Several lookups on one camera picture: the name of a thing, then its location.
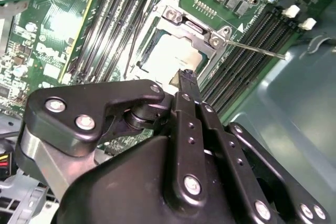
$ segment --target screw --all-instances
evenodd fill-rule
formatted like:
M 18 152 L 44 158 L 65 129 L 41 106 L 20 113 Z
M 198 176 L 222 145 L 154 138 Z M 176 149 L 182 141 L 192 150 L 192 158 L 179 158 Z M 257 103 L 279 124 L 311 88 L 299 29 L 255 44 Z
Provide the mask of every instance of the screw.
M 187 100 L 188 102 L 190 102 L 190 97 L 189 97 L 189 95 L 187 95 L 187 94 L 183 94 L 182 97 L 183 97 L 185 100 Z
M 160 93 L 160 89 L 157 85 L 151 85 L 151 90 L 153 90 L 155 93 Z
M 176 11 L 174 11 L 174 10 L 168 10 L 168 11 L 166 12 L 166 17 L 167 17 L 167 19 L 169 19 L 169 20 L 174 20 L 174 19 L 176 18 L 176 16 L 177 16 L 177 13 L 176 13 Z
M 76 118 L 76 125 L 82 130 L 92 130 L 96 125 L 95 121 L 88 115 L 80 115 Z
M 322 211 L 322 209 L 320 208 L 320 207 L 318 207 L 318 206 L 314 206 L 314 210 L 315 210 L 315 212 L 316 212 L 316 214 L 322 219 L 322 220 L 325 220 L 325 214 L 324 214 L 324 212 Z
M 305 204 L 301 204 L 300 207 L 304 215 L 307 216 L 309 219 L 312 219 L 314 217 L 313 213 Z
M 198 195 L 201 193 L 201 185 L 198 180 L 192 176 L 185 176 L 184 186 L 187 191 L 192 195 Z
M 65 104 L 58 99 L 51 99 L 46 102 L 46 108 L 52 112 L 59 113 L 65 110 Z
M 242 133 L 242 132 L 243 132 L 242 128 L 239 127 L 238 125 L 235 125 L 235 129 L 236 129 L 236 131 L 237 131 L 238 133 Z
M 271 218 L 271 213 L 263 202 L 257 200 L 254 205 L 257 212 L 263 219 L 269 220 Z
M 206 106 L 205 106 L 205 109 L 206 109 L 208 112 L 213 112 L 212 108 L 211 108 L 209 105 L 206 105 Z

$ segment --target screw hole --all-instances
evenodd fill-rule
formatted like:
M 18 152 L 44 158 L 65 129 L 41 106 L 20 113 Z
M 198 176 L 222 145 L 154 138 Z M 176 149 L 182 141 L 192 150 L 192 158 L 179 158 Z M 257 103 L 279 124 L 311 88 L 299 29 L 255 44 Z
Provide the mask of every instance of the screw hole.
M 243 166 L 243 161 L 239 158 L 239 159 L 237 159 L 237 163 L 239 164 L 239 165 L 241 165 L 241 166 Z
M 195 140 L 192 137 L 189 137 L 188 143 L 195 144 Z

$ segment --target wire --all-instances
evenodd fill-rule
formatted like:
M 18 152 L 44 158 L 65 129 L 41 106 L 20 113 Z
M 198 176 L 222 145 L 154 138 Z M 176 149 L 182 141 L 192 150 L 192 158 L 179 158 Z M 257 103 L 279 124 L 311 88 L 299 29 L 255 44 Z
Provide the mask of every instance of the wire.
M 0 157 L 0 160 L 8 158 L 8 155 Z
M 1 133 L 0 134 L 0 139 L 1 138 L 9 138 L 9 137 L 14 137 L 14 136 L 19 136 L 19 133 L 20 133 L 19 131 Z

